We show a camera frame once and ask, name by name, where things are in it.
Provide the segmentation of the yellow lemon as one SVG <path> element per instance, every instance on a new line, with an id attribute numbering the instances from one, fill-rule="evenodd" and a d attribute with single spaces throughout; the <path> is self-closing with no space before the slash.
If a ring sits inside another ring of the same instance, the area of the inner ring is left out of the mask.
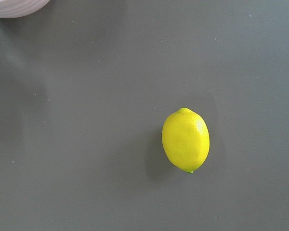
<path id="1" fill-rule="evenodd" d="M 210 135 L 204 119 L 188 108 L 180 108 L 163 124 L 162 145 L 173 165 L 193 173 L 205 162 L 210 150 Z"/>

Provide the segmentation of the pink bowl with ice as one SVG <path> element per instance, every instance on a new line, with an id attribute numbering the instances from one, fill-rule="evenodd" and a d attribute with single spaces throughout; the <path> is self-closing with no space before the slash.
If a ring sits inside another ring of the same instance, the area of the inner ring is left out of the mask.
<path id="1" fill-rule="evenodd" d="M 0 0 L 0 18 L 18 18 L 43 8 L 50 0 Z"/>

